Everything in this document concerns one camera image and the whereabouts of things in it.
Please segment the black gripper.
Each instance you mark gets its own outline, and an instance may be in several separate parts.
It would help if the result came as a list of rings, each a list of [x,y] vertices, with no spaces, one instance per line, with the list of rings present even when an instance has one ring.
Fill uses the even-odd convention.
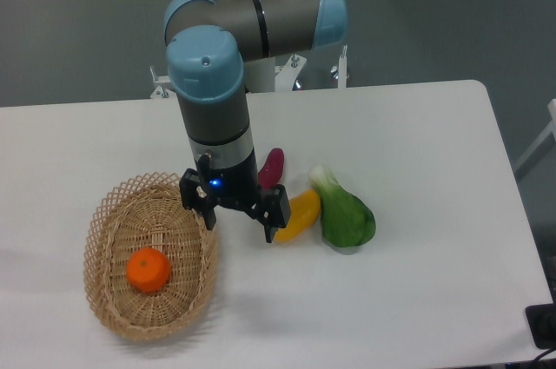
[[[202,155],[195,164],[197,171],[188,168],[179,181],[182,206],[201,216],[207,230],[215,227],[216,205],[248,212],[263,225],[268,244],[287,226],[291,217],[287,191],[281,184],[259,186],[254,150],[230,168],[211,168],[208,155]]]

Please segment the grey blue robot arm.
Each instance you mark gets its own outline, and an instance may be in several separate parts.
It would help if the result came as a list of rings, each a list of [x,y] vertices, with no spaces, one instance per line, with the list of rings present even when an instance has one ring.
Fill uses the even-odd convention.
[[[182,205],[207,228],[215,208],[259,221],[268,241],[290,218],[286,189],[261,186],[244,71],[247,63],[341,42],[346,0],[173,0],[163,39],[195,167],[182,176]]]

